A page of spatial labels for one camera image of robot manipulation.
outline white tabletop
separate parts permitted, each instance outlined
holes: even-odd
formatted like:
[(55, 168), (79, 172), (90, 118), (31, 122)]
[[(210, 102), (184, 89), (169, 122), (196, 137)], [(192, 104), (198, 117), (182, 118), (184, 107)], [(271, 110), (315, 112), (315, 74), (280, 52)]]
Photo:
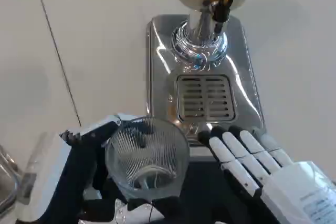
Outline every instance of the white tabletop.
[[(332, 178), (336, 72), (333, 0), (247, 0), (233, 14), (246, 29), (267, 128), (296, 160)], [(178, 0), (44, 0), (84, 124), (146, 113), (145, 29)]]
[(41, 133), (78, 122), (41, 1), (0, 6), (0, 144), (25, 169)]

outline stainless steel base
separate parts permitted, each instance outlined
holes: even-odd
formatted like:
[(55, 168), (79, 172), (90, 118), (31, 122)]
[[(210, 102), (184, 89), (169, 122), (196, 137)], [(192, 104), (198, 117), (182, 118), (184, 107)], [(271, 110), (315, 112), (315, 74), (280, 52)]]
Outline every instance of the stainless steel base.
[(197, 133), (220, 125), (264, 129), (257, 87), (240, 21), (230, 17), (223, 60), (191, 69), (172, 49), (172, 36), (185, 15), (155, 17), (148, 26), (148, 113), (169, 120), (198, 145)]

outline drip tray grate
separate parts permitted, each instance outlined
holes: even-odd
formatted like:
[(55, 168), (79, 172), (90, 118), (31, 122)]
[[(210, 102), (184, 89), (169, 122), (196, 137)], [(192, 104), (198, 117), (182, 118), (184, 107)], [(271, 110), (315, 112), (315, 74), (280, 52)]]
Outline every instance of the drip tray grate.
[(220, 122), (235, 118), (229, 80), (225, 76), (178, 76), (177, 97), (179, 116), (185, 122)]

